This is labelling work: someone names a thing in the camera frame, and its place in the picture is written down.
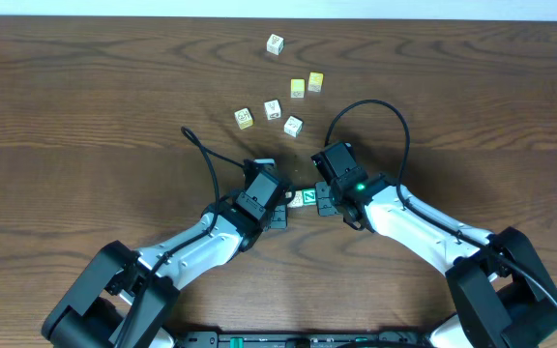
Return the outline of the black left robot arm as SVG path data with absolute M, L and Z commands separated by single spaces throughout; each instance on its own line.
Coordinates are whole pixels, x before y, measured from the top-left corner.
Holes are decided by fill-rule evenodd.
M 137 250 L 119 241 L 104 246 L 47 315 L 43 337 L 55 347 L 174 346 L 159 332 L 181 291 L 250 249 L 291 185 L 271 159 L 247 160 L 244 172 L 233 202 L 209 205 L 171 239 Z

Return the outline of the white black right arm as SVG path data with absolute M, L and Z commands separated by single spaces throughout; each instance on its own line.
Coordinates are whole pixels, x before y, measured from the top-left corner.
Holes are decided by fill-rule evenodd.
M 346 223 L 400 243 L 446 279 L 455 313 L 426 334 L 429 346 L 537 347 L 557 331 L 557 287 L 522 232 L 463 224 L 359 167 L 323 179 Z

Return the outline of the green letter N block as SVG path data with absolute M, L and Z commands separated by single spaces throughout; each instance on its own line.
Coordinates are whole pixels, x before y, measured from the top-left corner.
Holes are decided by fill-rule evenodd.
M 306 188 L 302 190 L 303 205 L 310 206 L 315 205 L 317 201 L 316 189 Z

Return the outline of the blue sided wooden block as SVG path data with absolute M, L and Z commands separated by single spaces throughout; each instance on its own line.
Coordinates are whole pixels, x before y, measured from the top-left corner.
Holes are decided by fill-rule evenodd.
M 288 208 L 301 208 L 304 206 L 304 198 L 303 193 L 300 190 L 296 190 L 289 203 L 287 204 Z

